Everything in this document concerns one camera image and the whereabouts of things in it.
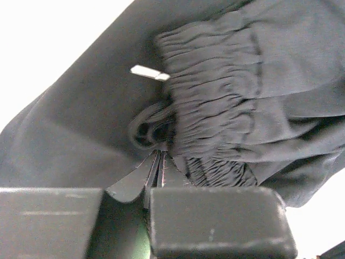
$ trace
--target black garment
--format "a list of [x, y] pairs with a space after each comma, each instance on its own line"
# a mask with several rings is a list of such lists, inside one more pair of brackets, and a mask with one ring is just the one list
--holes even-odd
[[[2, 132], [0, 185], [106, 188], [131, 172], [150, 150], [131, 144], [128, 125], [163, 86], [129, 73], [140, 64], [172, 75], [163, 92], [177, 111], [175, 155], [246, 163], [257, 184], [302, 206], [345, 167], [345, 110], [328, 105], [344, 99], [345, 4], [257, 0], [239, 9], [247, 2], [134, 1]], [[197, 74], [178, 79], [187, 69]], [[230, 83], [221, 80], [227, 69]], [[213, 88], [180, 99], [209, 77]], [[218, 94], [227, 107], [212, 102]]]

